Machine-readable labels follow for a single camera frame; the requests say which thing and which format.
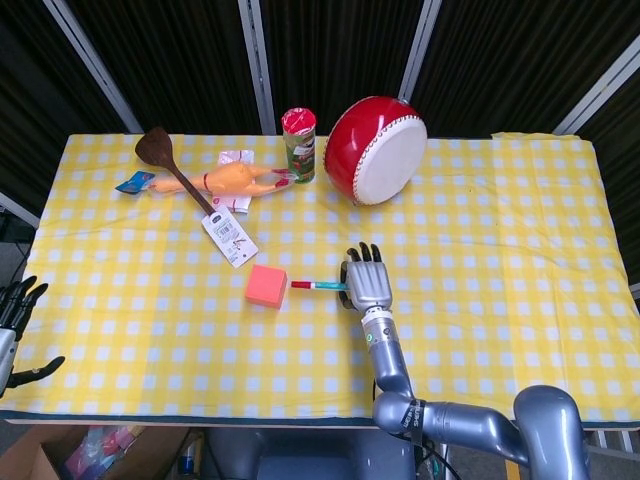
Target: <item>pink sponge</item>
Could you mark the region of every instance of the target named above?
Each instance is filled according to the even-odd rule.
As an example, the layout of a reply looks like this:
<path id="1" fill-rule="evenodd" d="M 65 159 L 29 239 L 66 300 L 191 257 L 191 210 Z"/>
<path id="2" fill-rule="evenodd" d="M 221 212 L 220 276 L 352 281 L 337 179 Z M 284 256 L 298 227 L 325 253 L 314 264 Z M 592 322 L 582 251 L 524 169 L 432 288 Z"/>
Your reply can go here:
<path id="1" fill-rule="evenodd" d="M 287 288 L 287 272 L 279 268 L 254 265 L 244 293 L 249 303 L 280 308 Z"/>

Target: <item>marker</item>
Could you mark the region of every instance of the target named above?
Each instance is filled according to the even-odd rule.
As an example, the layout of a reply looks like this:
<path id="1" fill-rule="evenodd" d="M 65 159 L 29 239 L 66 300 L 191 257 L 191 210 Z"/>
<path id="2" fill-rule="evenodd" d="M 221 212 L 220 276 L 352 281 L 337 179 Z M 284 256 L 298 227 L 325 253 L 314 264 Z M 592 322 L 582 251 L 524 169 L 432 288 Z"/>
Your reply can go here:
<path id="1" fill-rule="evenodd" d="M 291 288 L 307 290 L 349 290 L 346 283 L 339 282 L 291 282 Z"/>

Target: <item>orange rubber chicken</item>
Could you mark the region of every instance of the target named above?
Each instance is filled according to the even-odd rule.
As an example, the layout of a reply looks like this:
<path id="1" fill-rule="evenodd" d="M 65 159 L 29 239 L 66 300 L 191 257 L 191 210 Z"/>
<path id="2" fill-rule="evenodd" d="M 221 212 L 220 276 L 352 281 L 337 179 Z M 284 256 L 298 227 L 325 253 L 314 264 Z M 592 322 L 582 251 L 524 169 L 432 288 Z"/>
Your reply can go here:
<path id="1" fill-rule="evenodd" d="M 272 184 L 254 183 L 258 177 L 275 174 L 278 180 Z M 275 192 L 295 182 L 296 175 L 287 169 L 256 167 L 242 162 L 231 162 L 216 167 L 212 171 L 190 177 L 189 181 L 198 189 L 214 195 L 246 195 L 259 197 Z M 155 178 L 149 189 L 160 193 L 175 193 L 184 190 L 182 184 L 173 177 Z"/>

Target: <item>drum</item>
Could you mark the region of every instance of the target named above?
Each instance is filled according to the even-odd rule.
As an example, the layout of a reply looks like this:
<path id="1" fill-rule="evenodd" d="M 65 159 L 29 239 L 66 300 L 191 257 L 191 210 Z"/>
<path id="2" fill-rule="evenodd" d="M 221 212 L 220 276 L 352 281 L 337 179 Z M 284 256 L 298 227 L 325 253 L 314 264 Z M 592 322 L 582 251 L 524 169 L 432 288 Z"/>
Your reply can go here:
<path id="1" fill-rule="evenodd" d="M 426 147 L 427 128 L 413 108 L 395 98 L 368 97 L 333 127 L 324 168 L 354 203 L 375 205 L 404 188 Z"/>

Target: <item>table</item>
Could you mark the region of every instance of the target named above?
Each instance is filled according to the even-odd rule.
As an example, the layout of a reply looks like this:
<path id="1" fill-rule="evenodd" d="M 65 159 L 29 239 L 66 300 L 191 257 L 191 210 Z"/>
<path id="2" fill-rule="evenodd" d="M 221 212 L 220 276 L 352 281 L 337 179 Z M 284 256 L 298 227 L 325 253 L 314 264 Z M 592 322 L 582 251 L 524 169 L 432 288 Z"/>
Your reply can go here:
<path id="1" fill-rule="evenodd" d="M 254 263 L 335 280 L 344 252 L 377 243 L 416 394 L 513 418 L 522 388 L 567 389 L 588 425 L 640 420 L 640 323 L 596 157 L 577 137 L 429 140 L 405 190 L 354 207 L 317 146 L 309 185 L 254 199 L 242 224 L 261 251 L 233 269 L 183 194 L 129 196 L 138 135 L 73 135 L 27 274 L 50 283 L 16 369 L 64 365 L 8 391 L 5 417 L 370 424 L 372 369 L 359 317 L 334 293 L 248 305 Z M 223 150 L 286 164 L 280 137 L 172 136 L 201 173 Z"/>

